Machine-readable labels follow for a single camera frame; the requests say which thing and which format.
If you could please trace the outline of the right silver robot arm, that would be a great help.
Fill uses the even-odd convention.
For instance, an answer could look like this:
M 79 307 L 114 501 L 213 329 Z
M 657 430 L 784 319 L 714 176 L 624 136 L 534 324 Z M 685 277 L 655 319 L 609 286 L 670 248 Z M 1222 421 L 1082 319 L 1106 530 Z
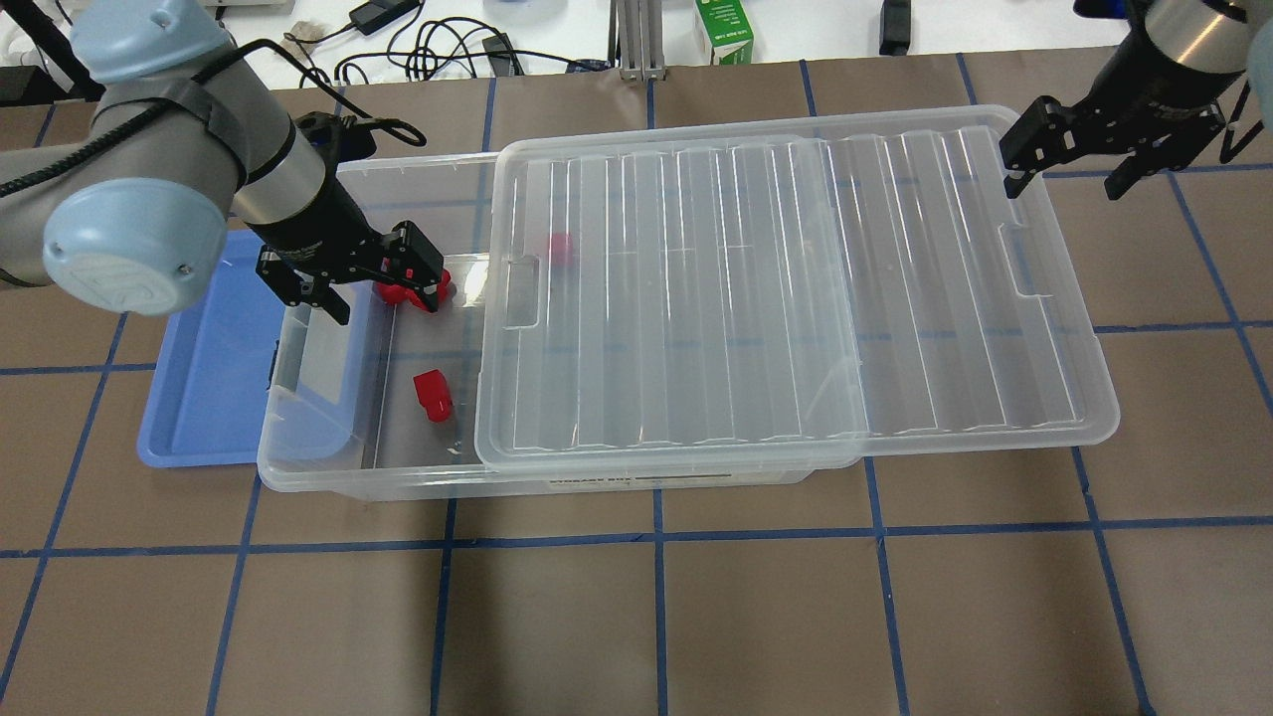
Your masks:
M 1213 141 L 1232 162 L 1270 131 L 1268 1 L 1077 1 L 1083 17 L 1129 29 L 1076 104 L 1037 96 L 1001 138 L 1004 194 L 1083 157 L 1118 157 L 1109 199 L 1165 169 L 1189 167 Z

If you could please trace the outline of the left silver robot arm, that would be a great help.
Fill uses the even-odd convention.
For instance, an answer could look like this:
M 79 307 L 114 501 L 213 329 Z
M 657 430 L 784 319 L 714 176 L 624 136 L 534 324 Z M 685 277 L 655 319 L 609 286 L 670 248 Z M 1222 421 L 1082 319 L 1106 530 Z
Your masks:
M 379 282 L 440 308 L 440 250 L 410 220 L 376 231 L 337 176 L 373 153 L 374 131 L 426 145 L 418 127 L 351 101 L 292 117 L 247 61 L 283 46 L 237 45 L 197 1 L 90 3 L 67 42 L 103 93 L 87 140 L 3 154 L 5 289 L 176 313 L 207 290 L 237 217 L 264 241 L 256 271 L 283 304 L 344 325 L 339 285 Z

